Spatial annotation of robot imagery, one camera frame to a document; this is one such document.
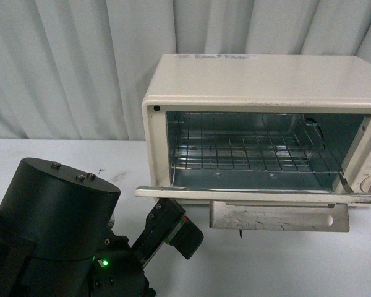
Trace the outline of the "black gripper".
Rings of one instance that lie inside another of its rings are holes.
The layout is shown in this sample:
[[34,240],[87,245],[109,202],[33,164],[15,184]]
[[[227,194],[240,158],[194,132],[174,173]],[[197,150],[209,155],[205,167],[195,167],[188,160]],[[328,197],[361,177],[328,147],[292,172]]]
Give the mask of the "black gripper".
[[176,248],[185,259],[193,256],[204,235],[185,214],[185,209],[175,200],[158,200],[146,218],[142,234],[132,246],[143,267],[164,243]]

